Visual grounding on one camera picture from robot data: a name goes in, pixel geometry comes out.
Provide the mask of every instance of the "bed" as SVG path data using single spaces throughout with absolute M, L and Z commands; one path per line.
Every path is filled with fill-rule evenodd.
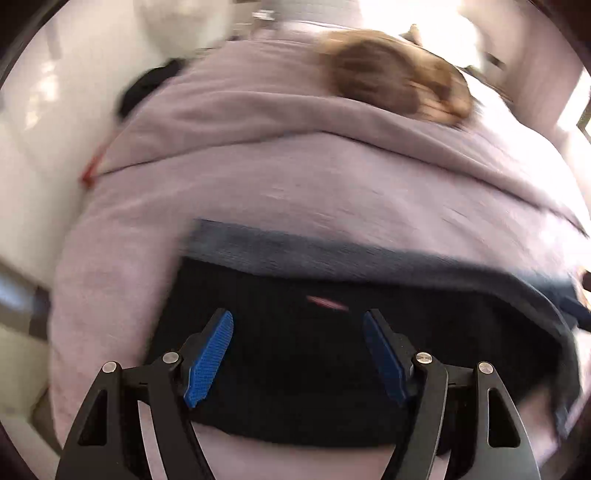
M 64 246 L 50 320 L 51 398 L 65 441 L 106 362 L 142 362 L 195 218 L 576 278 L 589 212 L 568 167 L 489 87 L 448 128 L 336 98 L 308 29 L 227 43 L 143 103 L 107 150 Z M 574 332 L 582 395 L 591 339 Z M 547 386 L 519 405 L 539 463 L 556 448 Z M 149 411 L 154 478 L 164 478 Z M 217 478 L 379 478 L 392 446 L 274 446 L 195 425 Z M 442 478 L 438 459 L 434 478 Z

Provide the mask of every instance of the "blue gripper pad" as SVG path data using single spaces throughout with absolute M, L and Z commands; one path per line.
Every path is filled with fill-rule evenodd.
M 363 316 L 363 334 L 388 398 L 402 406 L 408 398 L 404 370 L 370 312 Z
M 226 311 L 189 369 L 189 384 L 183 396 L 189 408 L 195 408 L 198 402 L 207 397 L 233 333 L 234 318 Z

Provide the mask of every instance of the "silver bolt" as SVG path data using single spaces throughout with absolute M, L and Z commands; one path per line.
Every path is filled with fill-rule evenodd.
M 478 370 L 480 370 L 482 373 L 486 375 L 490 375 L 495 371 L 495 369 L 492 368 L 492 365 L 489 362 L 480 362 L 478 364 Z
M 107 362 L 103 365 L 103 372 L 106 374 L 111 374 L 115 370 L 117 370 L 117 364 L 115 362 Z
M 419 352 L 417 353 L 417 362 L 419 362 L 420 364 L 427 365 L 433 362 L 433 357 L 429 355 L 427 352 Z
M 168 352 L 165 353 L 162 357 L 162 361 L 165 364 L 175 364 L 178 361 L 178 353 L 177 352 Z

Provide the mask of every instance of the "cat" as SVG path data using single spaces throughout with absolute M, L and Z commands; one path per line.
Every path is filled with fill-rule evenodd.
M 416 25 L 407 34 L 412 41 L 375 30 L 338 30 L 322 36 L 319 52 L 335 93 L 399 115 L 458 124 L 473 109 L 465 78 L 420 47 Z

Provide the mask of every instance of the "window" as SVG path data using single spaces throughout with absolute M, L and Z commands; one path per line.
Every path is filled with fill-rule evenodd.
M 581 129 L 581 132 L 584 133 L 585 137 L 587 137 L 587 140 L 591 142 L 591 100 L 587 104 L 587 108 L 577 126 Z

